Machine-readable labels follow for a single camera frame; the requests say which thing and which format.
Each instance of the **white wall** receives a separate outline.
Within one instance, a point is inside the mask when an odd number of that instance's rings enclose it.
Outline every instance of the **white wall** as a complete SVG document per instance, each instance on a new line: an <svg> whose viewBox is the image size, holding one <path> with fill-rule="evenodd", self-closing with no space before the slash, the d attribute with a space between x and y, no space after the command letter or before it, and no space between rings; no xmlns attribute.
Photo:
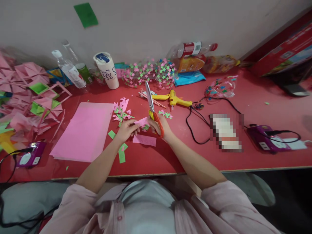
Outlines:
<svg viewBox="0 0 312 234"><path fill-rule="evenodd" d="M86 0L0 0L0 46L22 61L56 66L66 38L90 67L95 53L114 62L161 58L181 41L217 42L240 58L312 5L311 0L89 0L99 25L84 29L73 6Z"/></svg>

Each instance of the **pink shirt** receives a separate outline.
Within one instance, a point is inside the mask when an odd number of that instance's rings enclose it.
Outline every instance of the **pink shirt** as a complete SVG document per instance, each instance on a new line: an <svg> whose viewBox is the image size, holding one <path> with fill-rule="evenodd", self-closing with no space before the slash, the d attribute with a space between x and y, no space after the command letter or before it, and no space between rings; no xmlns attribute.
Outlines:
<svg viewBox="0 0 312 234"><path fill-rule="evenodd" d="M280 234L230 181L204 189L201 199L169 187L166 181L159 182L179 200L175 205L176 233ZM98 212L97 195L80 185L71 185L41 234L126 233L123 203L113 200L126 186L121 184L108 191L100 199Z"/></svg>

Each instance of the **blue package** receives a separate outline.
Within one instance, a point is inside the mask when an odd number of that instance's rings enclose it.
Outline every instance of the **blue package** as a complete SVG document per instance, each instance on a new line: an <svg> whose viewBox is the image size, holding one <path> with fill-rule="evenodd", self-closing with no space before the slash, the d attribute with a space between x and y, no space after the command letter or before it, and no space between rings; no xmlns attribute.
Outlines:
<svg viewBox="0 0 312 234"><path fill-rule="evenodd" d="M186 73L180 73L176 76L175 86L179 85L189 85L201 80L206 80L203 74L200 71L192 71Z"/></svg>

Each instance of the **scissor blade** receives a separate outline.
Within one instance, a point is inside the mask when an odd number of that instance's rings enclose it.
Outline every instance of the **scissor blade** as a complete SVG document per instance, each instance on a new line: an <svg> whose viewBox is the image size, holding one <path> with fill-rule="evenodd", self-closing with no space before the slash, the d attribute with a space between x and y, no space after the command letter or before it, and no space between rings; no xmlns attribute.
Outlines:
<svg viewBox="0 0 312 234"><path fill-rule="evenodd" d="M146 97L147 97L147 100L149 101L149 108L152 112L154 112L154 103L152 99L152 94L150 93L150 86L147 83L147 81L145 81L145 87L146 87Z"/></svg>

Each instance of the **white bottle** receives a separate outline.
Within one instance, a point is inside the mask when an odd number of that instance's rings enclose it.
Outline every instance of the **white bottle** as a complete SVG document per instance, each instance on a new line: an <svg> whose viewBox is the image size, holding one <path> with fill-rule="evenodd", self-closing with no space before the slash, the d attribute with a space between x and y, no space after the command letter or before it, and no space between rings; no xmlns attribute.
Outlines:
<svg viewBox="0 0 312 234"><path fill-rule="evenodd" d="M59 68L65 73L65 75L67 75L67 77L77 88L83 88L86 86L85 80L70 60L64 59L59 50L53 50L52 55L58 60Z"/></svg>
<svg viewBox="0 0 312 234"><path fill-rule="evenodd" d="M119 87L119 81L111 55L106 52L97 53L93 56L93 60L97 63L97 67L101 71L101 75L106 81L107 86L110 89L117 89Z"/></svg>

